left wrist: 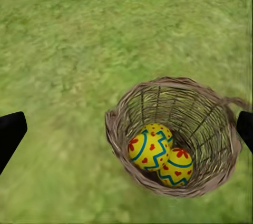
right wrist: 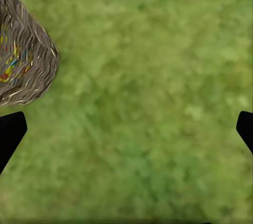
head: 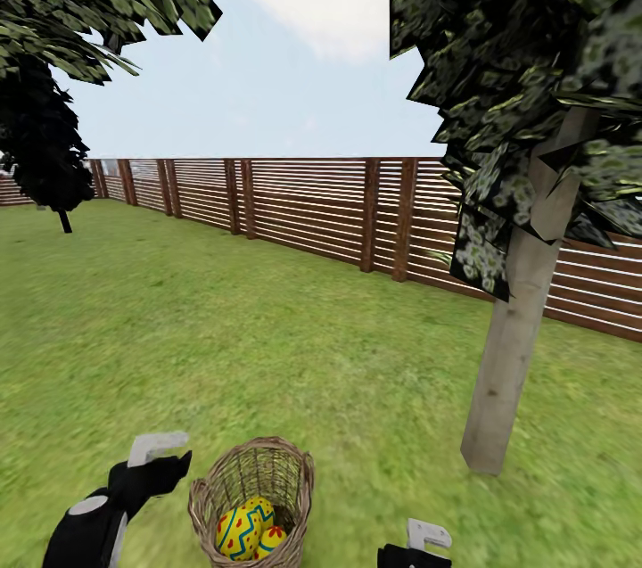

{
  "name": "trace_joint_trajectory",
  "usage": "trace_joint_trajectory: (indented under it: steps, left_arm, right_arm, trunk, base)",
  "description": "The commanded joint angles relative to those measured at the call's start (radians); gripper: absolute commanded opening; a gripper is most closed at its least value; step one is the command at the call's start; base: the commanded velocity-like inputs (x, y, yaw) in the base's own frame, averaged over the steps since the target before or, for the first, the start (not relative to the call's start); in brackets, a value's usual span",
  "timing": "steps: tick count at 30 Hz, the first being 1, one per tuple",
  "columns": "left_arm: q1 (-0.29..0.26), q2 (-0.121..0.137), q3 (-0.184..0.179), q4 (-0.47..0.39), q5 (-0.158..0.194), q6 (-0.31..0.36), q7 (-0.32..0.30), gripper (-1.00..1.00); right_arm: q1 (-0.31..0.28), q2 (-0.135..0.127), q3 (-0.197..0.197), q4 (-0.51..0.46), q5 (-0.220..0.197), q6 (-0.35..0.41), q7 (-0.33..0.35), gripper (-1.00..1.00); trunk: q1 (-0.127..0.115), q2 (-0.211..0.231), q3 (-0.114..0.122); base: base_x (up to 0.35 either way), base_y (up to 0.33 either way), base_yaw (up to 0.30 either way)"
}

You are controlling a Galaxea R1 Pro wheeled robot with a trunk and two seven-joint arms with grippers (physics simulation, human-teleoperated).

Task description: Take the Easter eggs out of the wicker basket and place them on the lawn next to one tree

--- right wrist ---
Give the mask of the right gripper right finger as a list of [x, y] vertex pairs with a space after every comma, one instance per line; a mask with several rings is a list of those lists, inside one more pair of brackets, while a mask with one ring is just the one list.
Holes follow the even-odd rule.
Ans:
[[236, 130], [253, 153], [253, 113], [240, 111]]

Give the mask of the wicker basket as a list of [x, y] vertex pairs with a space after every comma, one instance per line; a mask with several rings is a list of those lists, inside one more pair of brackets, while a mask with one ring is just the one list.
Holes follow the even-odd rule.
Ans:
[[59, 62], [55, 42], [25, 3], [0, 0], [0, 106], [26, 105], [41, 98]]

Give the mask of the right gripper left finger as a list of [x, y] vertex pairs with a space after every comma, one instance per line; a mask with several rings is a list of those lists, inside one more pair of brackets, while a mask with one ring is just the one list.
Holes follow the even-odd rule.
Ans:
[[22, 111], [0, 117], [0, 174], [27, 131]]

